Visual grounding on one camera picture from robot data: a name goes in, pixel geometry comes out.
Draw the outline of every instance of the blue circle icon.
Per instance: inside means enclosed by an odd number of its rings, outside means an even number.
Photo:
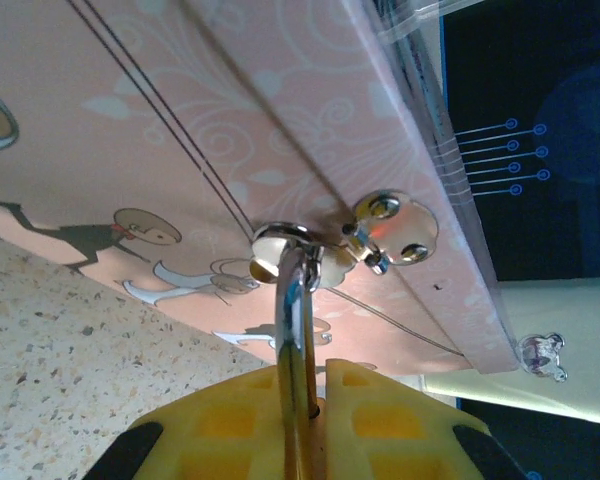
[[[514,197],[517,197],[518,195],[522,194],[522,185],[516,183],[514,185],[511,185],[509,187],[509,193],[511,195],[513,195]]]
[[[544,123],[539,123],[533,127],[534,135],[544,135],[547,133],[547,126]]]
[[[507,150],[510,152],[515,152],[518,148],[520,148],[520,142],[517,140],[509,140],[507,142]]]
[[[518,120],[516,120],[515,118],[510,118],[509,120],[504,122],[504,126],[507,128],[507,130],[513,130],[518,126]]]
[[[538,173],[536,173],[536,178],[541,182],[544,182],[545,180],[549,180],[551,178],[551,172],[546,168],[543,168],[542,170],[538,170]]]
[[[549,155],[549,147],[545,147],[544,145],[536,148],[535,155],[538,158],[545,158]]]

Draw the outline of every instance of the terrazzo surface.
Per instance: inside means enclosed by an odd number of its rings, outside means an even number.
[[[81,479],[143,413],[266,365],[0,240],[0,480]]]

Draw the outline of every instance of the black plastic part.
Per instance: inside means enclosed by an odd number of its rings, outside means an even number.
[[[453,433],[485,480],[527,479],[495,438],[465,425],[456,425]]]
[[[133,480],[163,430],[159,423],[148,422],[122,433],[83,480]]]

